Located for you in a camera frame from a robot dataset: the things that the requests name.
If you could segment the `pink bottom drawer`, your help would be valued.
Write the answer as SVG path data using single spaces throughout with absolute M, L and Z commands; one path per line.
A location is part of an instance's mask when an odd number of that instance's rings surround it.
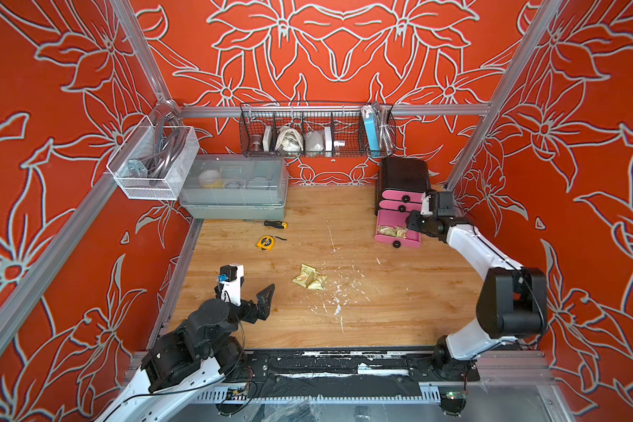
M 409 213 L 395 212 L 385 209 L 379 210 L 376 220 L 376 242 L 391 244 L 397 249 L 402 247 L 420 248 L 421 235 L 418 232 L 408 230 L 406 239 L 383 236 L 377 233 L 377 227 L 381 225 L 406 227 L 405 220 L 408 215 Z

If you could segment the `green cookie packet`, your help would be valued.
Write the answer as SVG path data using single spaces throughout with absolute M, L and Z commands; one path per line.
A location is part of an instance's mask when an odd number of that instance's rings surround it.
M 327 279 L 328 277 L 323 274 L 315 275 L 313 281 L 307 286 L 307 289 L 317 291 L 324 290 Z
M 388 237 L 396 237 L 397 236 L 397 227 L 396 226 L 378 226 L 377 233 L 383 236 Z
M 408 228 L 400 226 L 392 226 L 390 229 L 390 235 L 395 238 L 406 239 Z
M 317 273 L 318 272 L 314 267 L 302 264 L 300 274 L 295 276 L 292 281 L 298 286 L 309 288 L 309 285 L 311 285 L 315 281 Z

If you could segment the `pink drawer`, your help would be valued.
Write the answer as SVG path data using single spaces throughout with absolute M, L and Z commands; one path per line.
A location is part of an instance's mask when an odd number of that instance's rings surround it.
M 382 200 L 378 203 L 378 209 L 410 213 L 411 211 L 422 211 L 422 204 L 416 202 L 397 202 L 396 200 Z
M 395 212 L 385 209 L 379 210 L 376 220 L 376 242 L 391 244 L 397 249 L 402 247 L 420 248 L 421 235 L 418 232 L 408 230 L 406 239 L 383 236 L 377 233 L 377 227 L 381 225 L 406 227 L 405 220 L 408 215 L 409 213 Z
M 392 200 L 402 203 L 421 203 L 425 198 L 425 192 L 408 192 L 393 189 L 386 189 L 380 193 L 379 201 Z

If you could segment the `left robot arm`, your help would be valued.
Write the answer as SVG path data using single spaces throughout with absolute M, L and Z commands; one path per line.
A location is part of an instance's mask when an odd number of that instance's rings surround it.
M 217 296 L 157 339 L 140 369 L 98 421 L 167 421 L 200 393 L 247 373 L 244 346 L 232 334 L 243 322 L 267 320 L 275 286 L 239 306 Z

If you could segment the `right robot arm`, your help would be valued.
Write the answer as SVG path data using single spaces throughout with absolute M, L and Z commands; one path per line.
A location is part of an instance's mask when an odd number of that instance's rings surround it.
M 474 362 L 497 346 L 545 334 L 549 319 L 543 271 L 508 257 L 464 218 L 413 211 L 406 225 L 458 251 L 483 280 L 474 319 L 438 340 L 433 370 L 444 372 Z

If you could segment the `pink top drawer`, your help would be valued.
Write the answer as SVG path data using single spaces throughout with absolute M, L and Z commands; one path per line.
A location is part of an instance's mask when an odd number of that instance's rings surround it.
M 393 189 L 386 189 L 380 193 L 379 201 L 392 200 L 402 203 L 421 203 L 425 198 L 425 192 L 408 192 Z

